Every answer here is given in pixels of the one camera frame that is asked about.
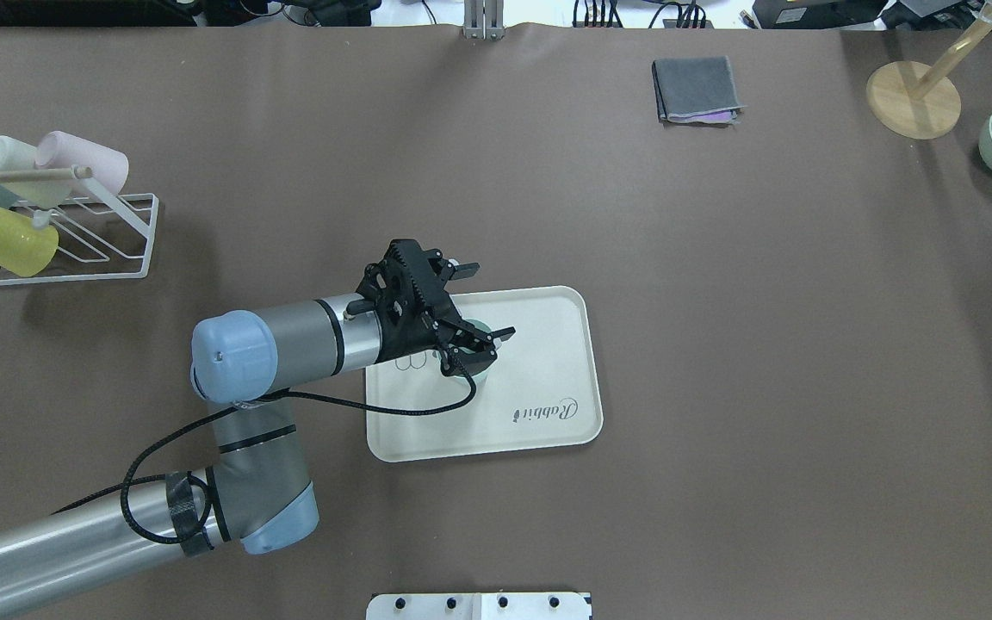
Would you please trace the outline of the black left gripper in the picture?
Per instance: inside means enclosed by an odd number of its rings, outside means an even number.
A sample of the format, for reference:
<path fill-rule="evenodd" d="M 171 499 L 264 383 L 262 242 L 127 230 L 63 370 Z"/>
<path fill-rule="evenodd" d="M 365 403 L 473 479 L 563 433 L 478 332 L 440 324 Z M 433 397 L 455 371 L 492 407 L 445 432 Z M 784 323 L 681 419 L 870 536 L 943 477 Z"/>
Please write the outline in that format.
<path fill-rule="evenodd" d="M 496 361 L 497 342 L 516 333 L 513 326 L 489 332 L 477 325 L 441 325 L 460 321 L 446 283 L 471 278 L 479 263 L 446 259 L 440 250 L 425 250 L 416 239 L 394 239 L 383 259 L 363 272 L 346 317 L 373 313 L 381 327 L 378 363 L 422 350 L 440 350 L 443 376 L 480 376 Z"/>

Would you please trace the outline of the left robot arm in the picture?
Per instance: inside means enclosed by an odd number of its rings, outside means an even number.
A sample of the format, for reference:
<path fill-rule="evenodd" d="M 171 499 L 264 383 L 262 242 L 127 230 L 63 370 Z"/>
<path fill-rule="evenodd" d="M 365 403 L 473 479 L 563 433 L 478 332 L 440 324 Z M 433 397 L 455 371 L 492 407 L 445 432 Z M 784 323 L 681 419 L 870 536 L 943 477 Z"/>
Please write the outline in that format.
<path fill-rule="evenodd" d="M 0 534 L 0 619 L 233 539 L 261 555 L 306 538 L 319 510 L 290 401 L 312 381 L 433 352 L 468 393 L 416 416 L 471 403 L 515 334 L 466 319 L 446 291 L 479 268 L 395 239 L 354 293 L 198 322 L 190 385 L 208 415 L 143 449 L 121 482 Z"/>

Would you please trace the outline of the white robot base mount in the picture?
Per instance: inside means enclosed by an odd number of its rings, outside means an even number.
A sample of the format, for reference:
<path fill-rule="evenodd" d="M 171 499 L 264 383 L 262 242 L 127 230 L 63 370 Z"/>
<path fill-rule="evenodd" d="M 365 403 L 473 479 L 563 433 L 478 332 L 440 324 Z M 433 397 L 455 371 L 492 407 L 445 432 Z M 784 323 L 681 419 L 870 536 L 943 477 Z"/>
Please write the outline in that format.
<path fill-rule="evenodd" d="M 383 593 L 367 604 L 366 619 L 592 619 L 589 593 Z"/>

